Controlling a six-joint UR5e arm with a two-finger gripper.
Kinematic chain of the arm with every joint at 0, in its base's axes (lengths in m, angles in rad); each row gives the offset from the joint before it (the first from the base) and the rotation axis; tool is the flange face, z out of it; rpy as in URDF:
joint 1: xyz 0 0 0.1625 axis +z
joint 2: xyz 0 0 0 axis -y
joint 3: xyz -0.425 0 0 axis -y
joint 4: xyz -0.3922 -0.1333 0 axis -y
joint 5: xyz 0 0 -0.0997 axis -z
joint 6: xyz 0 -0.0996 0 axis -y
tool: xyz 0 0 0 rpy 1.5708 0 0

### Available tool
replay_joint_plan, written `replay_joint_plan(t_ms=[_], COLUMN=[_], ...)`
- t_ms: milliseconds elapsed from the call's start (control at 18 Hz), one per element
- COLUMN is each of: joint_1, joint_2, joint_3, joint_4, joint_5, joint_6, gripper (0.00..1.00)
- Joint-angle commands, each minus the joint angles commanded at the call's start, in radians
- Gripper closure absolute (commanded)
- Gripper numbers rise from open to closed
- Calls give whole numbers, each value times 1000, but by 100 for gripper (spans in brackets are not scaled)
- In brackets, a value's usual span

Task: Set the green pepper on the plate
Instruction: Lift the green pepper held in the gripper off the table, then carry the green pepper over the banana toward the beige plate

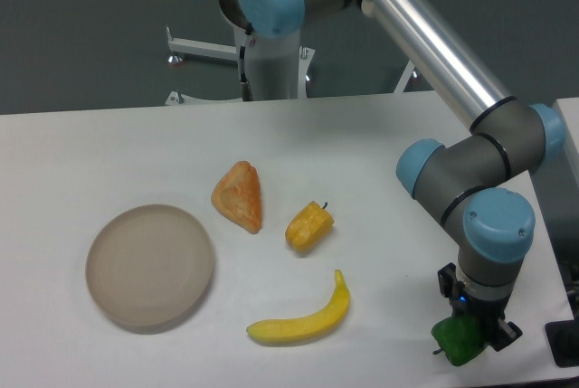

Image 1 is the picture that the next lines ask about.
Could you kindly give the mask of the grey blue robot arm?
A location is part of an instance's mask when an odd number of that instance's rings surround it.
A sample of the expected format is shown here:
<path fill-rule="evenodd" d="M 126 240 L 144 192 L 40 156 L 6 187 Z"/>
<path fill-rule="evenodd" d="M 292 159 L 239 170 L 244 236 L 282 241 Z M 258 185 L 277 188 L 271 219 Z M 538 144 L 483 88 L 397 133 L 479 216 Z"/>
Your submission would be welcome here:
<path fill-rule="evenodd" d="M 432 334 L 446 354 L 501 350 L 519 339 L 504 312 L 533 241 L 535 214 L 504 183 L 562 149 L 558 114 L 512 96 L 427 0 L 219 1 L 242 30 L 236 61 L 245 101 L 297 98 L 297 40 L 310 20 L 356 5 L 391 35 L 470 132 L 452 147 L 418 141 L 396 166 L 409 195 L 459 246 L 457 262 L 438 273 L 452 313 Z"/>

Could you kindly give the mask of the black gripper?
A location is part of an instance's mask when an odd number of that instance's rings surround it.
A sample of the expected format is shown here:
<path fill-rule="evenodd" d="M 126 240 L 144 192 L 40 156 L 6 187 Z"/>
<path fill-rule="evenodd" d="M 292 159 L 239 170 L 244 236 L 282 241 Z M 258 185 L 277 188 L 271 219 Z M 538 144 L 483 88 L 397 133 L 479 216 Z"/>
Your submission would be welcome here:
<path fill-rule="evenodd" d="M 499 352 L 522 337 L 522 330 L 505 319 L 514 281 L 499 287 L 485 286 L 468 277 L 454 263 L 438 270 L 437 278 L 440 293 L 449 301 L 455 314 L 465 313 L 484 319 L 484 345 Z"/>

